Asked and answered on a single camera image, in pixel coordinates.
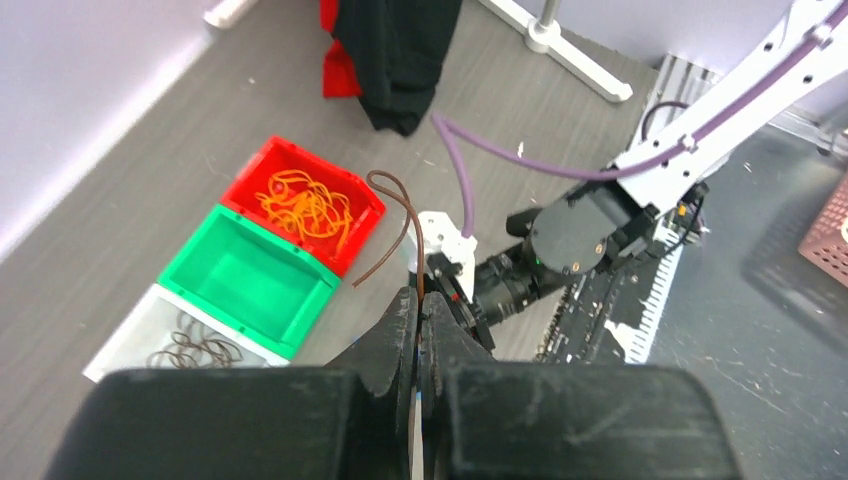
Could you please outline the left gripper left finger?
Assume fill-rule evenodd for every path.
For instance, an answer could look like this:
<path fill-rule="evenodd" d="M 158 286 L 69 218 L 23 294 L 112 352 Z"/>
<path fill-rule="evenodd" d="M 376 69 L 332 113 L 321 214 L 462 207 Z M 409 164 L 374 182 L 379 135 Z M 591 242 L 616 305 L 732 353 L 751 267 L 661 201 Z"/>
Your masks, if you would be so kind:
<path fill-rule="evenodd" d="M 130 369 L 67 429 L 50 479 L 407 479 L 414 289 L 330 363 Z"/>

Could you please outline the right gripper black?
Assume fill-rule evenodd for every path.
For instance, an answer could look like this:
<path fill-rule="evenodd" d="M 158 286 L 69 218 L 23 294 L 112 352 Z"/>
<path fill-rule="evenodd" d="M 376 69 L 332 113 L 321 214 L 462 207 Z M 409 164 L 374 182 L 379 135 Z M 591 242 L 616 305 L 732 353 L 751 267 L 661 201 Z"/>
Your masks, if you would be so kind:
<path fill-rule="evenodd" d="M 550 272 L 521 252 L 502 252 L 474 268 L 436 253 L 427 267 L 426 291 L 441 294 L 460 328 L 488 352 L 495 349 L 492 326 L 550 294 Z"/>

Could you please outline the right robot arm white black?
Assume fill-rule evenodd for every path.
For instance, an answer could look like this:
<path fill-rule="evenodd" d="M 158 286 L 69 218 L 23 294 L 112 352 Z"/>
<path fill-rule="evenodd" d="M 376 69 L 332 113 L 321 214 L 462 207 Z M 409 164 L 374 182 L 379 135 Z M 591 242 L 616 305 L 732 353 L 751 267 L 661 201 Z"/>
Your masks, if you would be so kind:
<path fill-rule="evenodd" d="M 432 281 L 459 325 L 486 349 L 491 325 L 584 279 L 615 274 L 655 259 L 655 243 L 672 255 L 696 218 L 672 223 L 681 206 L 701 206 L 706 180 L 729 153 L 794 103 L 847 69 L 847 5 L 796 1 L 778 25 L 732 71 L 660 130 L 619 154 L 600 171 L 556 167 L 497 148 L 442 116 L 434 126 L 454 164 L 464 218 L 415 214 L 405 243 L 409 268 Z M 574 189 L 552 203 L 513 215 L 518 243 L 477 262 L 472 189 L 459 142 L 553 176 Z"/>

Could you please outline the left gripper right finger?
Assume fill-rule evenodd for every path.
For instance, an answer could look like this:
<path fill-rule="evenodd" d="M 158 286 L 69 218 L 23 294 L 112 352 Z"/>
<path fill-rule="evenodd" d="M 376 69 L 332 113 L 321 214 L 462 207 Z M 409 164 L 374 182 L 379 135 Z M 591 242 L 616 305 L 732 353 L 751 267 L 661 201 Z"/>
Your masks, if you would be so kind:
<path fill-rule="evenodd" d="M 707 389 L 642 365 L 498 361 L 439 294 L 421 319 L 427 479 L 739 479 Z"/>

